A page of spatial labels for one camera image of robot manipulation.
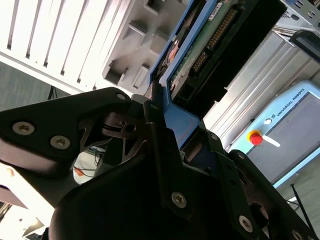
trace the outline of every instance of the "electronic device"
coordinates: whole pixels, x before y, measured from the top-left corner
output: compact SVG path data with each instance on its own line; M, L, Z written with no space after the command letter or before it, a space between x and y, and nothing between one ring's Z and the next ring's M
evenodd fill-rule
M232 144L275 188L320 154L320 89L301 81L276 97Z
M164 87L164 116L179 147L285 10L278 0L191 2L149 75Z

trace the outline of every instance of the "black bracket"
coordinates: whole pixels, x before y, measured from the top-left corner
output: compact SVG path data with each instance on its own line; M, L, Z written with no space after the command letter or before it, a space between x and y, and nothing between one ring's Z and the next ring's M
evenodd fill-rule
M192 215L192 201L179 207L172 197L189 196L175 135L162 109L146 97L131 100L105 88L3 111L0 124L1 161L42 178L66 176L79 153L123 139L124 161L137 155L154 161L162 206L180 217Z

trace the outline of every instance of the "bolt head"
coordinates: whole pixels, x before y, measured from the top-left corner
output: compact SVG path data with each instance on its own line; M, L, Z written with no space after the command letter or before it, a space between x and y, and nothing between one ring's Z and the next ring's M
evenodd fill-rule
M158 110L158 107L157 107L156 105L150 104L150 106L151 106L153 109Z
M239 156L239 158L241 158L241 159L245 159L245 156L244 156L241 152L238 152L238 156Z
M181 209L184 209L187 206L187 200L186 200L185 196L178 191L174 191L171 194L171 199L172 199L173 203Z
M292 230L292 235L296 240L303 240L303 237L296 230Z
M16 122L13 126L12 126L12 130L19 135L30 135L35 131L35 127L26 121L19 121Z
M214 133L211 133L211 137L212 137L214 140L218 140L218 136L215 135Z
M65 136L57 135L51 138L50 144L55 149L66 150L70 146L70 140Z
M251 222L249 221L248 218L246 218L245 216L239 216L238 218L239 223L241 225L241 227L248 233L252 233L254 231L254 227L252 226Z

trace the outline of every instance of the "cable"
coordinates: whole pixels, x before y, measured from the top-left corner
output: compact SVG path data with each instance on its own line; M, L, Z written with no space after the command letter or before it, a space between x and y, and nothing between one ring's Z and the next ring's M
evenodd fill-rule
M53 97L53 94L54 94L54 86L51 86L50 92L49 92L49 96L48 96L48 100L50 100Z
M90 175L87 175L87 174L85 174L83 171L95 171L95 170L93 170L93 169L81 169L81 168L77 168L77 167L73 167L74 169L76 169L76 170L80 170L81 171L81 173L83 174L83 175L85 175L85 176L87 176L87 177L89 177L89 178L94 178L95 176L93 175L93 176L90 176Z
M81 171L96 171L96 169L85 169L85 168L79 168L74 166L75 169L81 170Z
M56 87L53 87L53 88L54 88L55 98L57 99L58 98L57 88Z
M100 163L100 160L102 159L102 154L101 152L99 152L99 159L97 160L97 150L95 150L94 152L94 165L98 166L98 164Z

